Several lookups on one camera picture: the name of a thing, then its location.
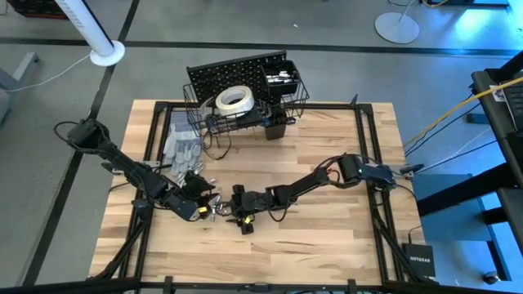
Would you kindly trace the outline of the steel head hammer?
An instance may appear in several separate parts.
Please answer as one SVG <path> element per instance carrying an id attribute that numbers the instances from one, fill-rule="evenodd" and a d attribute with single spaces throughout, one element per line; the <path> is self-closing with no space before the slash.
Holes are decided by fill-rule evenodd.
<path id="1" fill-rule="evenodd" d="M 208 120 L 218 118 L 220 116 L 216 107 L 216 98 L 210 97 L 205 100 L 199 107 L 199 124 L 205 124 Z"/>

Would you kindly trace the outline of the grey round floor stand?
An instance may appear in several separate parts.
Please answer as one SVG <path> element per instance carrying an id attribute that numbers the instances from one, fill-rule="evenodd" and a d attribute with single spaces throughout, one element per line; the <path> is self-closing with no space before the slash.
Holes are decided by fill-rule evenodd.
<path id="1" fill-rule="evenodd" d="M 387 12 L 378 16 L 374 22 L 378 35 L 397 44 L 408 44 L 415 41 L 420 34 L 420 28 L 418 23 L 408 16 L 408 11 L 415 1 L 409 0 L 401 13 Z"/>

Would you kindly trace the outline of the black aluminium table frame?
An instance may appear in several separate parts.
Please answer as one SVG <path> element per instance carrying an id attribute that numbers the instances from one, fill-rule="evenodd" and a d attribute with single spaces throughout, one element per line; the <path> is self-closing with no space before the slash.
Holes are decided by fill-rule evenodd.
<path id="1" fill-rule="evenodd" d="M 364 154 L 388 165 L 404 162 L 400 133 L 390 103 L 309 103 L 285 136 L 267 140 L 262 127 L 233 131 L 204 155 L 204 177 L 217 180 L 224 199 L 234 185 L 263 191 L 301 179 L 326 158 Z M 363 291 L 377 291 L 384 279 L 402 271 L 398 258 L 373 224 L 366 184 L 349 189 L 331 185 L 301 196 L 286 212 L 256 215 L 252 234 L 217 216 L 214 222 L 186 222 L 169 211 L 156 211 L 117 269 L 119 278 L 138 277 L 146 287 L 172 277 L 178 287 L 255 285 L 281 291 L 344 292 L 350 280 Z"/>

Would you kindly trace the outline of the white tape roll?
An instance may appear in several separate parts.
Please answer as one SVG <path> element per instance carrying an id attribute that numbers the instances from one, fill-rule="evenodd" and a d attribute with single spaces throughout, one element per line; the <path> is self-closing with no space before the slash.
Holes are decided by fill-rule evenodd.
<path id="1" fill-rule="evenodd" d="M 222 91 L 215 99 L 215 104 L 221 116 L 241 117 L 253 109 L 255 100 L 249 87 L 234 86 Z"/>

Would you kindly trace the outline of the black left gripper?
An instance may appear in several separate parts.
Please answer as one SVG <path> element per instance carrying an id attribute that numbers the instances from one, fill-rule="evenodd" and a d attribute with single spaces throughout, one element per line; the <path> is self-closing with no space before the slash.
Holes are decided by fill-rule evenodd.
<path id="1" fill-rule="evenodd" d="M 177 204 L 175 213 L 184 221 L 193 221 L 193 215 L 203 207 L 203 216 L 216 216 L 221 205 L 208 205 L 210 200 L 221 194 L 219 189 L 210 184 L 202 176 L 188 171 L 185 175 L 185 184 L 176 194 Z"/>

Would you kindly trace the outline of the black Netgear network switch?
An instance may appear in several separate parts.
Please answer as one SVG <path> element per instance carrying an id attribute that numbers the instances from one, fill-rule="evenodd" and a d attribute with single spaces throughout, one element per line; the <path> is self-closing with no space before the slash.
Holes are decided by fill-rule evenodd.
<path id="1" fill-rule="evenodd" d="M 403 243 L 402 248 L 409 263 L 419 274 L 424 278 L 435 279 L 436 270 L 432 246 Z"/>

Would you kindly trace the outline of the grey table leg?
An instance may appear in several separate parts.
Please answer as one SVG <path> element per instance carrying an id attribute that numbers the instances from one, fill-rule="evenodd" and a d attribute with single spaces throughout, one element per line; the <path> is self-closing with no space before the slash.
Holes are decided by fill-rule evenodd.
<path id="1" fill-rule="evenodd" d="M 11 107 L 17 97 L 17 89 L 26 86 L 29 75 L 38 62 L 38 54 L 28 52 L 14 73 L 8 73 L 0 67 L 0 126 L 11 112 Z"/>

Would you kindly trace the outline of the black metal pegboard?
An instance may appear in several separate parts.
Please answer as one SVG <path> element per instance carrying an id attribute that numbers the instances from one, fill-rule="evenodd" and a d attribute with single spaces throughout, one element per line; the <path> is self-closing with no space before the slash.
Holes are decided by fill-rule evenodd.
<path id="1" fill-rule="evenodd" d="M 190 89 L 194 98 L 201 105 L 211 97 L 233 86 L 248 87 L 256 99 L 264 100 L 269 105 L 276 104 L 275 97 L 269 92 L 263 68 L 286 61 L 286 51 L 275 51 L 255 56 L 225 60 L 208 65 L 187 67 Z"/>

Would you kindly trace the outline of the white black pole stand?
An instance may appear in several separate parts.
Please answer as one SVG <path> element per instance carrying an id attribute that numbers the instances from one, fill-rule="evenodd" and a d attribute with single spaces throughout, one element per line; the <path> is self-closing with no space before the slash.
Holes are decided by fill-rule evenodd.
<path id="1" fill-rule="evenodd" d="M 54 0 L 91 48 L 89 59 L 94 65 L 116 65 L 125 56 L 125 46 L 112 40 L 84 0 Z"/>

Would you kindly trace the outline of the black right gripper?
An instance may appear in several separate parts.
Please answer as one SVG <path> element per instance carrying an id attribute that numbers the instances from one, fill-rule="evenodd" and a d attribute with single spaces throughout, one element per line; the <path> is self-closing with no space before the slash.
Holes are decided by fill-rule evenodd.
<path id="1" fill-rule="evenodd" d="M 252 234 L 253 215 L 258 212 L 267 211 L 272 204 L 272 198 L 268 193 L 246 191 L 243 185 L 234 185 L 230 202 L 225 202 L 222 207 L 231 209 L 234 219 L 226 220 L 235 223 L 241 229 L 242 235 Z"/>

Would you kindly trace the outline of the black side desk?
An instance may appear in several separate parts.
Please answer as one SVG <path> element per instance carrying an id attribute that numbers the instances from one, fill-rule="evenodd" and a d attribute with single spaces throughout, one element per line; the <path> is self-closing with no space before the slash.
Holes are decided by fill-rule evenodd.
<path id="1" fill-rule="evenodd" d="M 500 68 L 484 69 L 472 73 L 473 92 L 480 94 L 514 78 L 523 78 L 523 51 L 517 53 Z M 512 120 L 506 102 L 498 102 L 492 93 L 482 96 L 479 101 L 494 132 L 498 145 L 516 179 L 516 185 L 523 189 L 523 128 L 518 130 Z"/>

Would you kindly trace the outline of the red black crate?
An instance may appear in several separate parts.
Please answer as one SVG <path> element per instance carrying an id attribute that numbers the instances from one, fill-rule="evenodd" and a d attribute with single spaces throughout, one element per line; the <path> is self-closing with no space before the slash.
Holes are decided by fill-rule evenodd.
<path id="1" fill-rule="evenodd" d="M 68 16 L 54 0 L 6 0 L 18 14 L 29 18 L 67 20 Z"/>

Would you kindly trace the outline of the grey work glove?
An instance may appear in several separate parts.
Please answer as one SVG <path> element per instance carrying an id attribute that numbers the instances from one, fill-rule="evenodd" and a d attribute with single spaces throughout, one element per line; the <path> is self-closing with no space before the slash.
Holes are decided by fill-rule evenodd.
<path id="1" fill-rule="evenodd" d="M 202 153 L 202 140 L 188 123 L 171 123 L 163 147 L 163 162 L 170 164 L 170 174 L 179 176 L 195 167 Z"/>

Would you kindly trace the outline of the black box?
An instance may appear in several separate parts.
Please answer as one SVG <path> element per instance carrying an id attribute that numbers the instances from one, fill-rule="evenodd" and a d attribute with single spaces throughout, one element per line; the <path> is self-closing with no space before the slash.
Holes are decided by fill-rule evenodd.
<path id="1" fill-rule="evenodd" d="M 285 136 L 287 125 L 284 123 L 274 124 L 264 128 L 267 140 L 278 140 Z"/>

